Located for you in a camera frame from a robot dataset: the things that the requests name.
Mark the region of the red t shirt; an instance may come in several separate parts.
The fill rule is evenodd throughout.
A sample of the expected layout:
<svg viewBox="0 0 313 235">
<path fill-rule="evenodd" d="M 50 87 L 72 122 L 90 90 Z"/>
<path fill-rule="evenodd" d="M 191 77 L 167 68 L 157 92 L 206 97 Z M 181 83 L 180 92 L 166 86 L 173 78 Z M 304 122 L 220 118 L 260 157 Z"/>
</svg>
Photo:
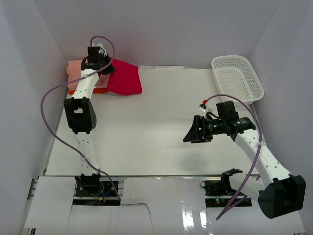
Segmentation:
<svg viewBox="0 0 313 235">
<path fill-rule="evenodd" d="M 110 75 L 107 90 L 118 95 L 135 95 L 142 93 L 138 66 L 122 60 L 113 60 L 116 71 Z"/>
</svg>

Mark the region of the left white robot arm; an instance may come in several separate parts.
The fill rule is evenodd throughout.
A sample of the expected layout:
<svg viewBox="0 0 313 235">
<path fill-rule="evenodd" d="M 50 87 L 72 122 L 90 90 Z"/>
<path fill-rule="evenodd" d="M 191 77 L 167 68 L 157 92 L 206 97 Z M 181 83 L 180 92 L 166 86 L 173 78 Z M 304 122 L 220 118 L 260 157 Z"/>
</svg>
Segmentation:
<svg viewBox="0 0 313 235">
<path fill-rule="evenodd" d="M 110 57 L 102 43 L 92 43 L 88 55 L 81 63 L 81 77 L 71 98 L 64 100 L 69 128 L 73 131 L 81 156 L 81 175 L 75 180 L 92 195 L 103 191 L 99 166 L 95 157 L 92 130 L 96 128 L 97 117 L 91 96 L 101 74 L 115 71 Z"/>
</svg>

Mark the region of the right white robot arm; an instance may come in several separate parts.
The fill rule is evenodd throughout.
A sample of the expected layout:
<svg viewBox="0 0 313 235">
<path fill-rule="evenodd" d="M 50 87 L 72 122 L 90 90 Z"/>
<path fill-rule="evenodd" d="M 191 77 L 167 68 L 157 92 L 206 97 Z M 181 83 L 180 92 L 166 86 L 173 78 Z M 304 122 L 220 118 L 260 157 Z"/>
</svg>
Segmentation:
<svg viewBox="0 0 313 235">
<path fill-rule="evenodd" d="M 218 115 L 207 112 L 195 115 L 183 142 L 211 142 L 214 135 L 226 134 L 246 153 L 252 168 L 260 175 L 252 179 L 242 170 L 233 168 L 222 173 L 220 181 L 205 182 L 203 188 L 208 195 L 223 192 L 232 195 L 224 212 L 241 203 L 239 194 L 256 200 L 263 214 L 270 219 L 299 211 L 303 208 L 306 182 L 300 175 L 294 176 L 274 157 L 259 139 L 260 133 L 247 117 L 239 117 L 233 101 L 220 102 Z"/>
</svg>

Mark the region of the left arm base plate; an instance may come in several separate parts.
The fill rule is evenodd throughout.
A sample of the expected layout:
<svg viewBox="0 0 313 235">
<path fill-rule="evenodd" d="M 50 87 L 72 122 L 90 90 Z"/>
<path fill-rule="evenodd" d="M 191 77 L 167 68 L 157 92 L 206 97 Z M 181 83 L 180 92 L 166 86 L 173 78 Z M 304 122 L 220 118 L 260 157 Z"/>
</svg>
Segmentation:
<svg viewBox="0 0 313 235">
<path fill-rule="evenodd" d="M 119 182 L 113 183 L 117 191 L 110 181 L 100 181 L 99 187 L 84 187 L 77 182 L 72 204 L 75 206 L 119 206 L 120 200 L 116 195 Z"/>
</svg>

